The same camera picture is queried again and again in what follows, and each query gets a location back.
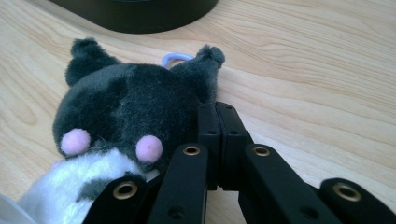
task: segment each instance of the black base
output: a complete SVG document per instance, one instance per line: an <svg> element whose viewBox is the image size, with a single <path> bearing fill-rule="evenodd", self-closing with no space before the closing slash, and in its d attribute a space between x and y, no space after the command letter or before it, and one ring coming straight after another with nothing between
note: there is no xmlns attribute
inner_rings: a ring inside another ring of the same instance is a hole
<svg viewBox="0 0 396 224"><path fill-rule="evenodd" d="M218 0L50 0L112 31L150 34L203 17Z"/></svg>

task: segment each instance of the white fur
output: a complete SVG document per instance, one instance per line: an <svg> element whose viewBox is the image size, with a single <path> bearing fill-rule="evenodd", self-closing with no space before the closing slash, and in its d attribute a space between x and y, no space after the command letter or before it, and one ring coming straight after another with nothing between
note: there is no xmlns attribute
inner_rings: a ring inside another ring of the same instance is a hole
<svg viewBox="0 0 396 224"><path fill-rule="evenodd" d="M63 161L38 179L18 202L37 223L82 223L93 201L76 202L91 179L117 179L125 172L144 176L133 161L113 148L106 154Z"/></svg>

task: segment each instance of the screw hole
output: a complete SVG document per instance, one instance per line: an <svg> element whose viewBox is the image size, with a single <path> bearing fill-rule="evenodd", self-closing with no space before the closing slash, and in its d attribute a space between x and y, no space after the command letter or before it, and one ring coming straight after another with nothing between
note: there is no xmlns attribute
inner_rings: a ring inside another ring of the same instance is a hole
<svg viewBox="0 0 396 224"><path fill-rule="evenodd" d="M361 200L361 194L350 187L347 184L344 183L336 183L333 187L332 190L340 196L341 198L351 201L351 202L358 202Z"/></svg>
<svg viewBox="0 0 396 224"><path fill-rule="evenodd" d="M253 152L258 156L269 156L270 150L265 147L254 147Z"/></svg>
<svg viewBox="0 0 396 224"><path fill-rule="evenodd" d="M198 155L201 150L198 147L186 147L183 149L183 152L188 156L195 156Z"/></svg>
<svg viewBox="0 0 396 224"><path fill-rule="evenodd" d="M318 219L319 218L319 213L311 207L302 207L302 208L300 208L300 212L303 214L304 217L306 217L308 219Z"/></svg>
<svg viewBox="0 0 396 224"><path fill-rule="evenodd" d="M185 209L180 205L173 205L168 210L168 216L172 219L181 219L184 217Z"/></svg>
<svg viewBox="0 0 396 224"><path fill-rule="evenodd" d="M137 185L132 181L122 182L113 190L113 196L118 200L125 200L137 193Z"/></svg>

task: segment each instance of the stuffed animal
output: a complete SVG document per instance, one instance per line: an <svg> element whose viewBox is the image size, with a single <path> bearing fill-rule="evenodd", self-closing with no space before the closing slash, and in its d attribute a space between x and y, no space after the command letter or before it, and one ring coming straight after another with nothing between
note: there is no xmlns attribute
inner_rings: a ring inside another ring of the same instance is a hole
<svg viewBox="0 0 396 224"><path fill-rule="evenodd" d="M18 205L37 223L81 223L95 198L125 175L150 181L196 129L201 103L215 101L224 62L217 48L170 69L122 63L92 38L71 49L70 89L53 135L65 160L37 180Z"/></svg>

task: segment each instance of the metal grommet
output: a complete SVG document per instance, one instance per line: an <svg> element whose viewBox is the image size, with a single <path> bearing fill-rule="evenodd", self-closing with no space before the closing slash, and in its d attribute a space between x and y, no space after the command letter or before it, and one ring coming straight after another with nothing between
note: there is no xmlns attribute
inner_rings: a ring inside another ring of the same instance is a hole
<svg viewBox="0 0 396 224"><path fill-rule="evenodd" d="M332 190L343 199L346 199L351 202L358 202L361 200L361 194L344 183L336 183L332 186Z"/></svg>
<svg viewBox="0 0 396 224"><path fill-rule="evenodd" d="M125 181L117 185L113 190L113 196L118 200L125 200L137 193L137 185L133 181Z"/></svg>
<svg viewBox="0 0 396 224"><path fill-rule="evenodd" d="M183 149L183 152L188 156L195 156L201 152L201 149L199 149L198 147L186 147Z"/></svg>
<svg viewBox="0 0 396 224"><path fill-rule="evenodd" d="M270 155L270 150L268 150L265 147L254 147L253 148L254 154L258 156L269 156Z"/></svg>

